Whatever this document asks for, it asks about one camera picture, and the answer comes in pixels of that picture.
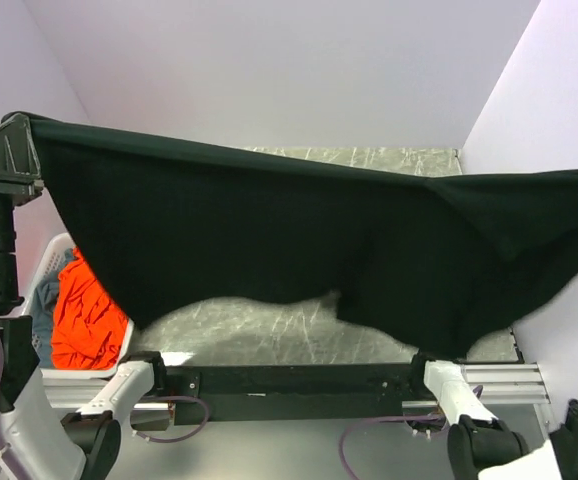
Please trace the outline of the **black t shirt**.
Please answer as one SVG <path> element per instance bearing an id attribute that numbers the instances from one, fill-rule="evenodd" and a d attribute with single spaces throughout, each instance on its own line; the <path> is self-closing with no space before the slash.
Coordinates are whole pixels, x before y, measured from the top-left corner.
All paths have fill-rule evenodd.
<path id="1" fill-rule="evenodd" d="M 423 177 L 30 121 L 58 213 L 139 328 L 214 298 L 328 294 L 445 358 L 578 274 L 578 170 Z"/>

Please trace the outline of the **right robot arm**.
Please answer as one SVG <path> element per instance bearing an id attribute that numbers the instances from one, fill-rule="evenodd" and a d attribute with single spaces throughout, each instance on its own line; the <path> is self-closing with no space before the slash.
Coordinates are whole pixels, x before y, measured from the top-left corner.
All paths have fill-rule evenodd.
<path id="1" fill-rule="evenodd" d="M 435 400 L 448 426 L 454 479 L 578 479 L 578 400 L 568 402 L 559 425 L 531 434 L 484 403 L 463 365 L 416 354 L 411 367 L 409 390 Z"/>

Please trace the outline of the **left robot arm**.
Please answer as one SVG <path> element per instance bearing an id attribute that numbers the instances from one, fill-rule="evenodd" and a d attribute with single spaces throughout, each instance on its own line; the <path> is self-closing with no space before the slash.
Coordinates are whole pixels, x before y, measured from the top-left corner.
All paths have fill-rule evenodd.
<path id="1" fill-rule="evenodd" d="M 31 319 L 10 315 L 23 303 L 13 212 L 43 187 L 32 119 L 10 114 L 0 124 L 0 469 L 10 479 L 105 479 L 135 406 L 162 399 L 169 378 L 160 353 L 126 356 L 103 375 L 92 400 L 57 417 L 31 344 Z"/>

